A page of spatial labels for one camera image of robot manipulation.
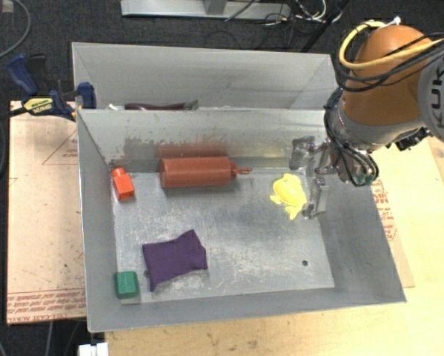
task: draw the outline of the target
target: yellow label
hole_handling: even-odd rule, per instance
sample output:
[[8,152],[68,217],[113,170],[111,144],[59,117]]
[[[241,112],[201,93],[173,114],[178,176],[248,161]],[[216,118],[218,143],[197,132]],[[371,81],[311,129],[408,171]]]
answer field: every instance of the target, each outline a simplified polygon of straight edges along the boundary
[[31,113],[38,114],[52,108],[52,99],[32,98],[24,103],[24,108]]

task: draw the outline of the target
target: green block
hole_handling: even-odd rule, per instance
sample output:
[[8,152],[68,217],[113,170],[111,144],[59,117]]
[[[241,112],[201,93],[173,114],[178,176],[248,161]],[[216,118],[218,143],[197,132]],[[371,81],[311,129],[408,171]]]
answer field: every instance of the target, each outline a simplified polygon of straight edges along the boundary
[[134,271],[121,271],[115,274],[116,296],[120,300],[133,298],[139,294],[138,275]]

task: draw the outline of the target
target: yellow object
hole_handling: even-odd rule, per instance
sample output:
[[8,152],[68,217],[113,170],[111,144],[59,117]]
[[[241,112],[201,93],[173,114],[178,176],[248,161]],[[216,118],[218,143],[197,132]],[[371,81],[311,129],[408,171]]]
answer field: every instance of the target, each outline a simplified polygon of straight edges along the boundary
[[298,176],[285,173],[273,183],[274,195],[269,198],[276,204],[285,203],[289,219],[293,220],[307,202]]

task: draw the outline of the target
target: white cable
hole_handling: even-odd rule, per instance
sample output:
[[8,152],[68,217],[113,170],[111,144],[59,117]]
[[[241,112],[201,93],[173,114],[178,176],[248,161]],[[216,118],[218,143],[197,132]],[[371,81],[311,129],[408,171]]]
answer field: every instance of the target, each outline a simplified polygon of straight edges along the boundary
[[[297,6],[301,9],[301,11],[307,16],[307,17],[304,17],[301,15],[295,15],[294,17],[296,17],[296,19],[305,20],[305,21],[312,21],[312,22],[319,22],[319,23],[325,22],[325,20],[323,19],[323,17],[327,13],[327,3],[325,0],[321,0],[322,13],[316,13],[315,15],[313,15],[312,13],[307,11],[307,9],[304,7],[304,5],[301,4],[301,2],[299,0],[294,0],[294,1],[296,2]],[[339,15],[337,15],[337,17],[332,20],[332,22],[337,22],[341,17],[342,17],[342,12],[340,12]]]

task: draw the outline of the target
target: purple cloth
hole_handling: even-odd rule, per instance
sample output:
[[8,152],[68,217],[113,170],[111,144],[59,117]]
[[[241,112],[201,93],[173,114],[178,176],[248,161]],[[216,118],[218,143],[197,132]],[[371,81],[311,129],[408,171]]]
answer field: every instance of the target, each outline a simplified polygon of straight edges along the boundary
[[151,291],[158,283],[189,271],[208,269],[207,252],[193,229],[174,240],[144,244],[142,253],[148,267]]

